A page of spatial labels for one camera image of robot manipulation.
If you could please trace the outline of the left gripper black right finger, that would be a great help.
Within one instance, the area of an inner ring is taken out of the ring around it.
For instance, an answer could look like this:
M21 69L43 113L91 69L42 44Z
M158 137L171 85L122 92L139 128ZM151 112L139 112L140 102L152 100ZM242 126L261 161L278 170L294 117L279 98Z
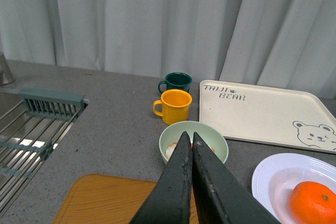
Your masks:
M192 177L199 223L279 223L196 132Z

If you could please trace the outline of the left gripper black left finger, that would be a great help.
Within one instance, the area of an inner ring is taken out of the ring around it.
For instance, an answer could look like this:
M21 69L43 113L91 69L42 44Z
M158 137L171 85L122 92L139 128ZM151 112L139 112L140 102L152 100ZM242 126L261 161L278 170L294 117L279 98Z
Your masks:
M193 154L190 137L183 132L156 186L131 223L189 223Z

